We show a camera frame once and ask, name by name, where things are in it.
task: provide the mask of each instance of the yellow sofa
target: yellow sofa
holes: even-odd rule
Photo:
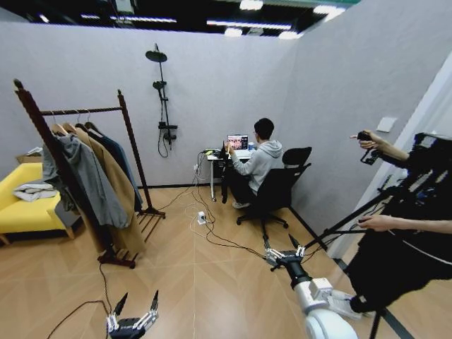
[[[42,163],[19,165],[0,182],[0,239],[9,244],[6,233],[65,230],[73,239],[71,228],[67,228],[55,214],[60,201],[59,193],[53,198],[23,201],[13,195],[13,190],[32,180],[42,178]]]

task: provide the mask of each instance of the black pants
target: black pants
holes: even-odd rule
[[[405,293],[421,290],[430,280],[452,278],[450,266],[421,254],[389,232],[367,231],[347,267],[357,296],[350,306],[356,312],[379,311]]]
[[[233,167],[226,167],[225,181],[236,202],[253,203],[256,199],[253,190],[248,185],[249,177],[241,175]]]

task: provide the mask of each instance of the light switch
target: light switch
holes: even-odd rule
[[[389,133],[394,126],[397,118],[384,117],[381,119],[380,124],[376,128],[377,131]]]

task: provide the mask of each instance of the power strip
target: power strip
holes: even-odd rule
[[[203,211],[198,212],[198,224],[203,225],[206,223],[206,215]]]

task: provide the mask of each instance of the gray wall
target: gray wall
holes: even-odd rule
[[[10,23],[27,23],[28,20],[0,7],[0,22],[8,21]]]
[[[167,159],[157,153],[160,101],[152,82],[160,77],[158,64],[144,57],[154,42],[168,55],[163,68],[169,116],[179,125]],[[253,136],[257,119],[279,120],[297,43],[269,37],[0,23],[0,46],[6,51],[0,56],[0,177],[17,165],[15,155],[41,144],[13,92],[12,80],[19,78],[41,109],[110,107],[121,88],[148,184],[162,185],[190,183],[198,152],[219,147],[228,133]],[[132,163],[121,114],[93,114],[90,120],[124,146]]]
[[[299,40],[285,148],[311,145],[293,206],[318,233],[355,208],[375,175],[348,137],[398,120],[394,141],[452,49],[449,0],[364,0]]]

